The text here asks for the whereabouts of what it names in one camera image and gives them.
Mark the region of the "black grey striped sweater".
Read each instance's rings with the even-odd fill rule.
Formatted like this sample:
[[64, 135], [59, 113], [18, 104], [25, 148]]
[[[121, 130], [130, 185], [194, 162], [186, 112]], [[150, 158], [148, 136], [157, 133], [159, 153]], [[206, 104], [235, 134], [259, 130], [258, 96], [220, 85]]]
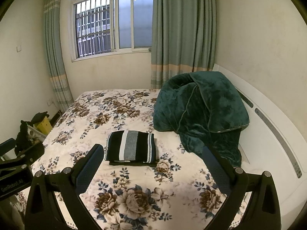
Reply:
[[107, 139], [106, 161], [155, 163], [154, 134], [136, 130], [112, 132]]

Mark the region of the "black clothes pile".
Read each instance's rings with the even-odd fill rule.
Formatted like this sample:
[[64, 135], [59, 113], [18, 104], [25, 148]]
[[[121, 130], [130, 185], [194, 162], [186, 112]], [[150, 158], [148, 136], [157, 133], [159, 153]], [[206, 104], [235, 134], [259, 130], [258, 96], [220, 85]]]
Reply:
[[42, 112], [42, 113], [36, 113], [34, 117], [31, 119], [31, 121], [23, 121], [21, 120], [21, 125], [20, 125], [20, 131], [17, 135], [16, 138], [16, 147], [15, 147], [15, 154], [18, 156], [18, 154], [29, 147], [32, 146], [31, 141], [28, 139], [28, 125], [33, 127], [34, 124], [37, 124], [39, 122], [42, 122], [42, 120], [45, 117], [49, 117], [50, 115], [48, 114], [47, 111]]

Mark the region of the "yellow box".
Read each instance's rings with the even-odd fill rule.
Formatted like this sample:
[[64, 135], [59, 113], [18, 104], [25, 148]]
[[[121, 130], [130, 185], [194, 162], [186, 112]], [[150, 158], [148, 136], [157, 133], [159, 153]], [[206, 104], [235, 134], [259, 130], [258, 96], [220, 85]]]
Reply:
[[34, 124], [34, 126], [35, 126], [35, 128], [36, 128], [38, 131], [40, 131], [42, 134], [44, 134], [44, 135], [46, 135], [46, 136], [47, 136], [47, 135], [52, 131], [52, 129], [53, 129], [53, 127], [51, 126], [50, 121], [49, 121], [49, 119], [48, 119], [47, 116], [44, 117], [44, 119], [43, 119], [41, 122], [38, 122], [38, 123]]

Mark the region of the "white bed headboard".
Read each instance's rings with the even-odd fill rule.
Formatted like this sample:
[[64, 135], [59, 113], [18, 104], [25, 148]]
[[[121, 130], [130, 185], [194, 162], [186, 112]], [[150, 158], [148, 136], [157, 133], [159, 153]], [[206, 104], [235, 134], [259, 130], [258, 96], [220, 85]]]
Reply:
[[292, 121], [263, 93], [216, 64], [240, 92], [250, 124], [241, 132], [243, 159], [253, 168], [269, 171], [281, 209], [281, 227], [290, 229], [306, 210], [306, 141]]

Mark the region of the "floral bed blanket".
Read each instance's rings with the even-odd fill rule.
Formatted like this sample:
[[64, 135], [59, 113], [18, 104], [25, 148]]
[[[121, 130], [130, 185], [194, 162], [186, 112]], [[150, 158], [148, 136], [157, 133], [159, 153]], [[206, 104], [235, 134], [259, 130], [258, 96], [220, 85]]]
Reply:
[[228, 229], [249, 116], [234, 87], [85, 92], [32, 165], [26, 229]]

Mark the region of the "black folded garment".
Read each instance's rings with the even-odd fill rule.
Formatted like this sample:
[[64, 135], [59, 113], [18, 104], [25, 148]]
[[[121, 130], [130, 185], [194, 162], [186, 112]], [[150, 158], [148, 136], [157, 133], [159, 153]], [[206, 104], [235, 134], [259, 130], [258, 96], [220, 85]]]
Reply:
[[138, 162], [117, 162], [117, 161], [109, 161], [109, 165], [112, 166], [133, 166], [133, 167], [156, 167], [157, 163], [138, 163]]

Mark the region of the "dark green plush blanket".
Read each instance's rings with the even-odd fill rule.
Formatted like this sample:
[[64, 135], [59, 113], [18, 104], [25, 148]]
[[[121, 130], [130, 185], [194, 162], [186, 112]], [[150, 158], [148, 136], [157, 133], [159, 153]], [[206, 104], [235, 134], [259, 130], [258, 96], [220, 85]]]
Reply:
[[156, 131], [179, 135], [198, 156], [211, 147], [233, 167], [241, 165], [240, 133], [250, 119], [239, 92], [221, 72], [179, 74], [163, 84], [153, 113]]

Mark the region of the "green curtain left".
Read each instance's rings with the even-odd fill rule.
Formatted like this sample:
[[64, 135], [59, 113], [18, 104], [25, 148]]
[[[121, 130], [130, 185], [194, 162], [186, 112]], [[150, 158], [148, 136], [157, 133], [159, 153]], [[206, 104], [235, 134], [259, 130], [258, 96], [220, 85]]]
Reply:
[[50, 82], [59, 109], [65, 112], [73, 103], [61, 50], [60, 0], [45, 0], [44, 46]]

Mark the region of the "green curtain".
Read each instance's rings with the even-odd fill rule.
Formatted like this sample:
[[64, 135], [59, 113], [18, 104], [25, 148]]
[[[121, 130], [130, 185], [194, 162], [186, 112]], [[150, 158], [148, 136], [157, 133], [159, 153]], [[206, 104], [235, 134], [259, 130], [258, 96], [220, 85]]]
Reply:
[[60, 0], [45, 0], [44, 46], [50, 82], [59, 109], [65, 112], [73, 103], [61, 50]]
[[151, 87], [178, 74], [211, 71], [216, 48], [216, 0], [153, 0]]

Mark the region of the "window with metal grille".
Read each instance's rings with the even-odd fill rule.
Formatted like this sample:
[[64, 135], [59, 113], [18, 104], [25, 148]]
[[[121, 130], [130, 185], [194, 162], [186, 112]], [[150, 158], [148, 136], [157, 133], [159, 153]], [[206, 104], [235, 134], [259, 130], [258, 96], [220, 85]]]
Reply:
[[73, 0], [75, 59], [112, 53], [148, 53], [153, 0]]

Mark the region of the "green curtain right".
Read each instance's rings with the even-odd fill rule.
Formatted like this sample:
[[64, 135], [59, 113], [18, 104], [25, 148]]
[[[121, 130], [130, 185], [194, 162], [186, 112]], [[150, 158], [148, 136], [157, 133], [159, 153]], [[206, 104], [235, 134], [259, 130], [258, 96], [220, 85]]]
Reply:
[[216, 48], [216, 0], [153, 0], [151, 87], [178, 74], [211, 71]]

